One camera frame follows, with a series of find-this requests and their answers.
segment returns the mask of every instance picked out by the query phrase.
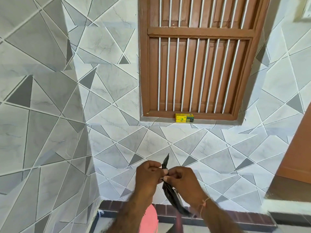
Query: yellow and green box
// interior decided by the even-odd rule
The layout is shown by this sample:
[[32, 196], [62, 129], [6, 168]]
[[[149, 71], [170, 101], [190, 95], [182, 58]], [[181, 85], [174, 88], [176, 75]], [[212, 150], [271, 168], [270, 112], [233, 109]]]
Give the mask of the yellow and green box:
[[192, 123], [194, 120], [193, 114], [175, 114], [177, 123]]

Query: pink plastic stool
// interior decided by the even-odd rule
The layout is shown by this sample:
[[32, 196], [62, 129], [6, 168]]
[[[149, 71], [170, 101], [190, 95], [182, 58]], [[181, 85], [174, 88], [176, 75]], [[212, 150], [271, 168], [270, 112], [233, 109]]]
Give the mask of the pink plastic stool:
[[158, 232], [158, 215], [152, 204], [146, 209], [145, 215], [139, 226], [139, 233], [157, 233]]

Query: black plastic bag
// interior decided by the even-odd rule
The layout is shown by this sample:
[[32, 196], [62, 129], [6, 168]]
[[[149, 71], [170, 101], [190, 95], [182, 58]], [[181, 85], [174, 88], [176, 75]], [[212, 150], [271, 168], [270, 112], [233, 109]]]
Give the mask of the black plastic bag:
[[[167, 155], [167, 157], [164, 159], [163, 164], [162, 164], [162, 169], [163, 168], [167, 168], [167, 162], [169, 161], [169, 154]], [[173, 189], [173, 187], [166, 183], [165, 181], [163, 182], [163, 190], [164, 190], [164, 194], [167, 197], [167, 199], [169, 200], [169, 202], [172, 204], [172, 206], [174, 208], [177, 209], [178, 212], [180, 212], [180, 214], [184, 215], [184, 216], [192, 216], [192, 214], [183, 207], [183, 203], [180, 199], [180, 196], [177, 192], [176, 189]]]

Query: person's left hand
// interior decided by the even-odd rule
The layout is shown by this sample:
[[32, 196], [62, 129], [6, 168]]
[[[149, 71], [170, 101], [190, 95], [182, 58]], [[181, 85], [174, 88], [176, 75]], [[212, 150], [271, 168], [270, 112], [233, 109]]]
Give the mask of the person's left hand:
[[152, 203], [157, 184], [163, 181], [160, 178], [168, 174], [167, 169], [161, 169], [160, 167], [161, 163], [149, 160], [139, 165], [136, 169], [134, 194], [145, 200], [147, 207]]

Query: geometric patterned wallpaper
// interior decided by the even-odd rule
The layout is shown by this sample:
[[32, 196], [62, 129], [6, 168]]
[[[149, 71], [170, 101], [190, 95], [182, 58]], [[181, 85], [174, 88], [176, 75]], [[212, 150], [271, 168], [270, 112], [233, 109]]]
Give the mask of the geometric patterned wallpaper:
[[[137, 0], [1, 2], [0, 233], [84, 233], [101, 199], [126, 200], [136, 167], [167, 153], [220, 207], [261, 211], [311, 101], [297, 0], [271, 1], [242, 125], [140, 117]], [[169, 204], [160, 185], [153, 202]]]

